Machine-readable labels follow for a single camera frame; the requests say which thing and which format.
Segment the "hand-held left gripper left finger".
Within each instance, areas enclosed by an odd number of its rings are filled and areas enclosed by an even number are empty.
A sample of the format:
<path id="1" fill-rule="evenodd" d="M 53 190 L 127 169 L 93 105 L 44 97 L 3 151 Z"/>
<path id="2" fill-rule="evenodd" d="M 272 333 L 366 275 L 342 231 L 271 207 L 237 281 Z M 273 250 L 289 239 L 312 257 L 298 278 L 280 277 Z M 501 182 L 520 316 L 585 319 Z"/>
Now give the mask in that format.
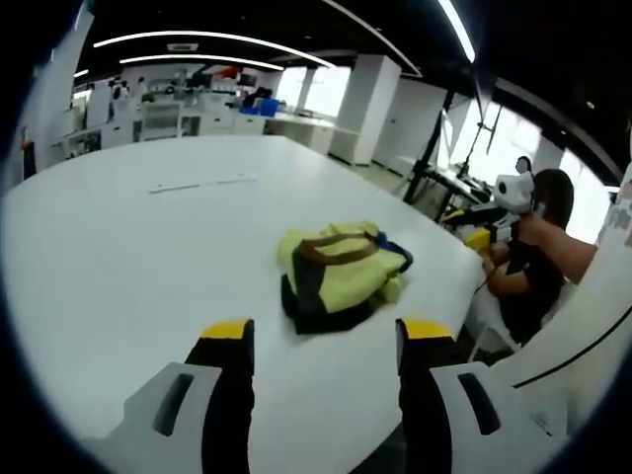
<path id="1" fill-rule="evenodd" d="M 111 473 L 247 473 L 255 405 L 255 323 L 202 331 L 123 403 L 122 421 L 86 447 Z"/>

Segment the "person's right hand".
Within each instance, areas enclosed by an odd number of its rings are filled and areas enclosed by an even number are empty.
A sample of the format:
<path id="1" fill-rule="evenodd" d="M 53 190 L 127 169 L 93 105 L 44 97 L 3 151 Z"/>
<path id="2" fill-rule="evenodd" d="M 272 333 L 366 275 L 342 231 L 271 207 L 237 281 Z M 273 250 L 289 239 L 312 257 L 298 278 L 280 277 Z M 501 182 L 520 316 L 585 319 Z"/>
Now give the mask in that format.
<path id="1" fill-rule="evenodd" d="M 539 246 L 549 230 L 549 223 L 535 212 L 522 215 L 517 227 L 517 239 L 530 246 Z"/>

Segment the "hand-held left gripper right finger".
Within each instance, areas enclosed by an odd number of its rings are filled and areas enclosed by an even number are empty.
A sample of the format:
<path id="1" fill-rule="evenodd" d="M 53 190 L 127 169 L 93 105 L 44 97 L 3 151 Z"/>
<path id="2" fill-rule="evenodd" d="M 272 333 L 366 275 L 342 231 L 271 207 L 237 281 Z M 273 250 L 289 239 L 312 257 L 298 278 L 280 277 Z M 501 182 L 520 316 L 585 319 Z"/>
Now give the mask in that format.
<path id="1" fill-rule="evenodd" d="M 538 473 L 568 441 L 564 407 L 538 404 L 485 363 L 460 362 L 438 322 L 396 322 L 408 473 Z"/>

